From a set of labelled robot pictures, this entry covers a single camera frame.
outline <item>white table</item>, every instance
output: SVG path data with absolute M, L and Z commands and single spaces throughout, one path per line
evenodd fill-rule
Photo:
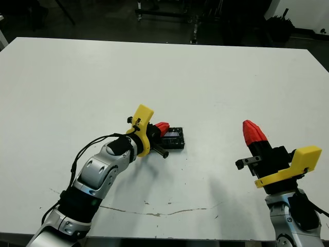
M 274 147 L 323 148 L 299 185 L 329 209 L 329 74 L 307 50 L 17 38 L 0 52 L 0 76 L 2 233 L 34 234 L 76 153 L 124 133 L 140 103 L 152 123 L 183 127 L 186 147 L 130 164 L 89 236 L 274 240 L 265 191 L 234 164 L 250 156 L 245 119 Z
M 4 17 L 2 15 L 0 15 L 0 21 L 2 21 L 4 19 Z M 3 33 L 0 30 L 0 45 L 2 44 L 3 47 L 0 48 L 4 48 L 8 45 L 8 41 L 6 40 L 5 36 L 3 35 Z

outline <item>black cable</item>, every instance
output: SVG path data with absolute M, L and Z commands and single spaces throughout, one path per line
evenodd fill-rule
M 137 126 L 134 126 L 134 131 L 129 133 L 129 134 L 134 134 L 139 128 Z M 102 141 L 104 141 L 105 139 L 109 138 L 109 137 L 121 137 L 121 136 L 127 136 L 127 134 L 117 134 L 114 133 L 112 135 L 104 135 L 101 137 L 96 138 L 95 140 L 92 140 L 90 143 L 88 143 L 86 146 L 84 146 L 77 154 L 76 158 L 74 159 L 73 163 L 72 163 L 72 167 L 71 167 L 71 178 L 70 178 L 70 182 L 68 184 L 68 187 L 66 190 L 70 189 L 72 187 L 72 184 L 74 182 L 74 179 L 76 177 L 76 171 L 77 171 L 77 162 L 79 160 L 79 158 L 84 154 L 84 152 L 92 145 L 100 143 Z M 47 215 L 60 204 L 60 200 L 55 203 L 50 209 L 47 210 L 47 212 L 43 215 L 42 219 L 41 219 L 41 224 L 43 224 L 45 222 L 45 219 L 47 217 Z
M 326 211 L 320 209 L 317 205 L 315 205 L 313 202 L 311 202 L 311 201 L 306 197 L 306 195 L 302 194 L 302 193 L 299 191 L 299 189 L 296 189 L 296 195 L 299 196 L 299 197 L 301 197 L 302 199 L 304 199 L 305 202 L 308 203 L 308 204 L 309 204 L 309 205 L 310 205 L 310 206 L 311 206 L 316 212 L 318 212 L 319 214 L 324 214 L 324 215 L 326 215 L 326 216 L 329 218 L 329 214 L 328 214 Z
M 41 224 L 43 224 L 45 222 L 45 219 L 46 219 L 47 215 L 50 213 L 50 211 L 52 211 L 58 205 L 59 205 L 59 201 L 57 203 L 55 203 L 50 209 L 48 209 L 47 212 L 45 212 L 45 214 L 42 216 Z

